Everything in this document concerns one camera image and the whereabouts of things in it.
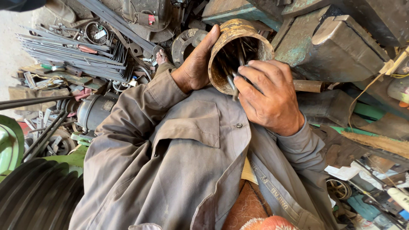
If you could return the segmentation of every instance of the green machine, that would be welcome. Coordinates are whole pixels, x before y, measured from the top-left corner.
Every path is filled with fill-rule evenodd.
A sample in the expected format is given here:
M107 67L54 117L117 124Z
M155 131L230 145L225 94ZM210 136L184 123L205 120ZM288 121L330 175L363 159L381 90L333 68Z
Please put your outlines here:
M24 153L24 135L12 118L0 115L0 181L17 168Z

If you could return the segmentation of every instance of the metal cylinder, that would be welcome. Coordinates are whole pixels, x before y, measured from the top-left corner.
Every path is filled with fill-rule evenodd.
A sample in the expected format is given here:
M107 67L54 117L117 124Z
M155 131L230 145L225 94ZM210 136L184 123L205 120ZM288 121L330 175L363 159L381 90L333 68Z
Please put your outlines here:
M263 36L257 33L253 25L244 19L231 19L220 26L220 37L211 49L211 56L208 66L210 82L222 93L233 95L233 90L227 82L225 74L222 73L215 62L216 54L232 40L240 37L253 37L258 39L256 60L274 59L274 49Z
M323 81L293 80L293 82L295 91L322 92L325 86Z
M118 95L107 92L105 96L90 95L83 99L77 111L77 125L86 130L95 130L111 114L118 98Z

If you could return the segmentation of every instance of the shirt pocket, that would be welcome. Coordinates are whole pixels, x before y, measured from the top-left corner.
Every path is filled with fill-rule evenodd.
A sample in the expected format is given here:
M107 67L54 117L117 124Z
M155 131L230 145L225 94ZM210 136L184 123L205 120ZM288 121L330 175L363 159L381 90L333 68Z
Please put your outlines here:
M156 157L156 146L163 139L193 139L210 147L220 148L219 132L216 103L201 100L182 101L169 109L158 124L152 143L152 157Z

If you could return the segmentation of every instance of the left hand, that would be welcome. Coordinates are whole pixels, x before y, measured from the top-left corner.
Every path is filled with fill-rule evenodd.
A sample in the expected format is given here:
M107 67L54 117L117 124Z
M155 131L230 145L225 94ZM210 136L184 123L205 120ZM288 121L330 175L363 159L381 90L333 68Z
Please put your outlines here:
M211 48L219 36L220 27L219 25L214 25L184 63L172 72L171 75L182 92L188 93L191 90L198 90L209 84L207 64L210 59Z
M240 103L251 122L281 136L294 135L303 127L304 116L298 109L287 64L276 60L250 61L248 67L240 66L238 72L260 90L242 77L234 78L234 84L240 91Z

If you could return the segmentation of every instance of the sleeve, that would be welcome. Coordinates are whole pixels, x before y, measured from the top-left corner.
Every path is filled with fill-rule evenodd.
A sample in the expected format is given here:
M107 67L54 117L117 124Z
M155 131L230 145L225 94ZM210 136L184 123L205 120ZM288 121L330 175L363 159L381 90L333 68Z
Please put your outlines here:
M300 131L288 137L277 136L277 144L296 170L309 169L321 172L325 169L325 155L320 153L324 142L311 131L307 119Z
M169 71L158 74L148 84L125 90L111 114L96 128L84 159L84 189L107 194L119 178L135 176L125 171L139 161L142 167L149 159L148 138L170 107L185 99Z

